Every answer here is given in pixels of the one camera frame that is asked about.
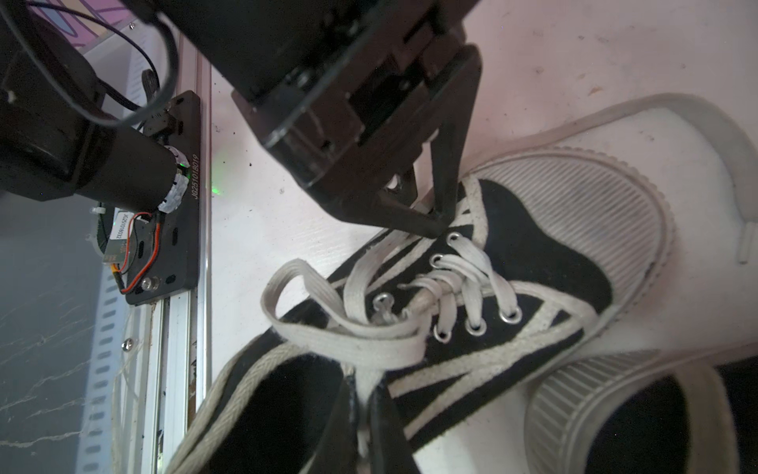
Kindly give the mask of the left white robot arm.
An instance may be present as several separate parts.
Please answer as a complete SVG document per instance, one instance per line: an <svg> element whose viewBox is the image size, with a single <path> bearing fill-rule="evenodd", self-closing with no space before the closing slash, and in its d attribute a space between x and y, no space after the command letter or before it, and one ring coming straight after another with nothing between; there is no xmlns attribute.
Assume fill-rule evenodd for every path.
<svg viewBox="0 0 758 474"><path fill-rule="evenodd" d="M178 106L175 33L232 85L261 146L326 213L436 237L456 213L482 74L470 1L130 1L164 41L160 90L126 118L30 1L1 5L1 187L165 209L177 164L137 125Z"/></svg>

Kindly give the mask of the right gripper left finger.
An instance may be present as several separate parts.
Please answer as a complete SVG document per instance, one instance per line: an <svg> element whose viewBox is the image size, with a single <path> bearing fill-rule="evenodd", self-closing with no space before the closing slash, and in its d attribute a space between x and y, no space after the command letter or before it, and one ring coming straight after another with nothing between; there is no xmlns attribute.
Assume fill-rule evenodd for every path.
<svg viewBox="0 0 758 474"><path fill-rule="evenodd" d="M325 431L317 445L307 472L310 474L353 474L357 464L357 424L359 402L355 378L348 376L341 382L336 403Z"/></svg>

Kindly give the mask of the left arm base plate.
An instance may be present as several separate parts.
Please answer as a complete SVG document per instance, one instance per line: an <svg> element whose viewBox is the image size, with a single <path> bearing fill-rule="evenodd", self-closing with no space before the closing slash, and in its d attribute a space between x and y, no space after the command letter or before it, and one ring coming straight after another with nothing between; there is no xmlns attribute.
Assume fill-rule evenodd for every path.
<svg viewBox="0 0 758 474"><path fill-rule="evenodd" d="M133 306L153 303L199 282L201 217L201 99L187 91L143 131L176 159L174 185L156 211L136 215L99 205L96 245L116 286Z"/></svg>

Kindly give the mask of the black canvas sneaker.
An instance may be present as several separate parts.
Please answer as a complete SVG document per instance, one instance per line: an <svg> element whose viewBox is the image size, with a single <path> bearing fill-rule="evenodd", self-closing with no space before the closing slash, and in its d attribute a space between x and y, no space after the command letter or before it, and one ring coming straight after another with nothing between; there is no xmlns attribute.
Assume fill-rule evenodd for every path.
<svg viewBox="0 0 758 474"><path fill-rule="evenodd" d="M754 473L757 346L599 355L534 391L533 473Z"/></svg>
<svg viewBox="0 0 758 474"><path fill-rule="evenodd" d="M628 311L674 240L657 187L589 150L495 158L458 193L436 238L384 231L331 276L284 264L261 298L270 328L223 367L166 471L308 473L348 376L355 473L372 473L380 384L415 454Z"/></svg>

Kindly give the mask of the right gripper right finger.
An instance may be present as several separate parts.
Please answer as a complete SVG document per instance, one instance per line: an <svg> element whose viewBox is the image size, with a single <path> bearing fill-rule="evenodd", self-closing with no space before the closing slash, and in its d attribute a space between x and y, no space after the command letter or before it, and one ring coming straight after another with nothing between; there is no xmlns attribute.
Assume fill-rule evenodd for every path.
<svg viewBox="0 0 758 474"><path fill-rule="evenodd" d="M380 384L368 403L369 462L373 474L420 474L396 405Z"/></svg>

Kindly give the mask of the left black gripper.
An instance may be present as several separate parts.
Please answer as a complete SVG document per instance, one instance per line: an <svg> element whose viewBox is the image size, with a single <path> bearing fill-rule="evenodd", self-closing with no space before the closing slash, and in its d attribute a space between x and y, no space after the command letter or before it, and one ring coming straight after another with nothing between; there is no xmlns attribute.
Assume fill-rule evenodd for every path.
<svg viewBox="0 0 758 474"><path fill-rule="evenodd" d="M341 221L438 237L482 74L471 1L132 1L228 80L263 148Z"/></svg>

